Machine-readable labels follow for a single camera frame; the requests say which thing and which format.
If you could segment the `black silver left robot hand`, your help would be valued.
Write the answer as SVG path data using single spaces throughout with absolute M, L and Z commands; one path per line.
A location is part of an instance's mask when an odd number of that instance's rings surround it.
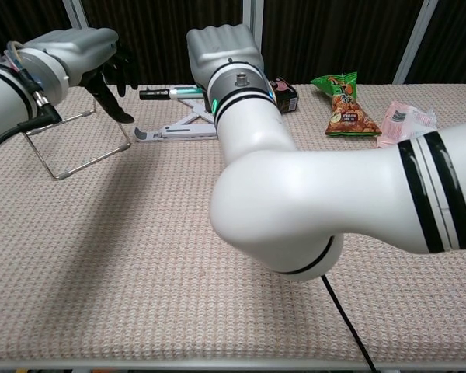
M 107 86 L 116 85 L 121 97 L 128 86 L 138 87 L 134 56 L 121 44 L 115 30 L 91 27 L 54 30 L 27 41 L 25 47 L 57 60 L 68 76 L 69 85 L 85 88 L 117 123 L 134 122 Z

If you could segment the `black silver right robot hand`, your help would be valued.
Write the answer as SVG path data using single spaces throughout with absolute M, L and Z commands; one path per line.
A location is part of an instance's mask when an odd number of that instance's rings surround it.
M 245 24 L 191 29 L 186 34 L 186 43 L 193 80 L 208 99 L 210 80 L 222 66 L 247 63 L 264 71 L 261 52 Z

